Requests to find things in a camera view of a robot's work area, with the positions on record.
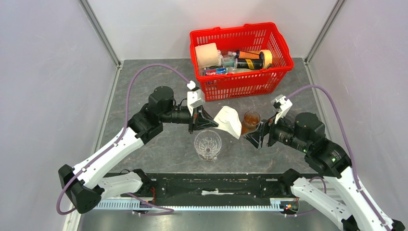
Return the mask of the white paper coffee filter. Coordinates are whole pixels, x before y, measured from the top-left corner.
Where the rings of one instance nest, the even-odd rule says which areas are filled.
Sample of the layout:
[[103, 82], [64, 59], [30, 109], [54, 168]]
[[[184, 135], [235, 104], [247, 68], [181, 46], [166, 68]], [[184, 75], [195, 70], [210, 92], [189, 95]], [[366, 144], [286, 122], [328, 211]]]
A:
[[218, 123], [216, 129], [226, 131], [236, 139], [240, 138], [242, 123], [235, 109], [229, 106], [223, 106], [215, 116], [214, 121]]

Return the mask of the clear glass dripper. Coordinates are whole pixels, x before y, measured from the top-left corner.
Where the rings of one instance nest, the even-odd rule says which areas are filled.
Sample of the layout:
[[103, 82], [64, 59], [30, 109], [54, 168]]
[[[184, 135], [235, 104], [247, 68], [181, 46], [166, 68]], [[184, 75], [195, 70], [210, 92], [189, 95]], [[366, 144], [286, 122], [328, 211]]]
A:
[[214, 162], [220, 153], [222, 140], [217, 132], [202, 130], [195, 137], [194, 147], [200, 159]]

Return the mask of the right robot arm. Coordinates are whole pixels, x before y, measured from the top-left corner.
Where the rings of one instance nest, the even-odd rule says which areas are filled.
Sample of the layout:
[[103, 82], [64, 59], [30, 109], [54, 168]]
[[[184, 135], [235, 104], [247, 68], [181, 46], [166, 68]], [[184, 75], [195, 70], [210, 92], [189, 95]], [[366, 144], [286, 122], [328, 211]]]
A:
[[253, 132], [244, 135], [254, 147], [271, 147], [280, 142], [305, 154], [305, 162], [340, 195], [341, 202], [317, 190], [297, 171], [289, 169], [278, 179], [278, 191], [307, 201], [329, 218], [341, 231], [403, 231], [404, 224], [387, 216], [370, 198], [353, 175], [346, 151], [326, 138], [325, 125], [313, 113], [300, 113], [294, 124], [283, 118], [263, 120]]

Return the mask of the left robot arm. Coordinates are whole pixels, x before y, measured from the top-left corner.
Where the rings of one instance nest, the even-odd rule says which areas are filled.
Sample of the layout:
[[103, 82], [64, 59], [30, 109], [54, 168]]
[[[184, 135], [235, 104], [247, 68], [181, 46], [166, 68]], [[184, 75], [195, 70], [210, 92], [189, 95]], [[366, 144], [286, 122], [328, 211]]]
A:
[[74, 167], [63, 165], [58, 170], [63, 192], [78, 213], [91, 211], [106, 198], [126, 193], [143, 197], [150, 193], [152, 180], [141, 169], [113, 177], [106, 174], [130, 153], [159, 135], [164, 130], [164, 123], [187, 124], [189, 133], [218, 126], [203, 106], [192, 110], [177, 106], [170, 87], [157, 87], [149, 95], [148, 102], [110, 142]]

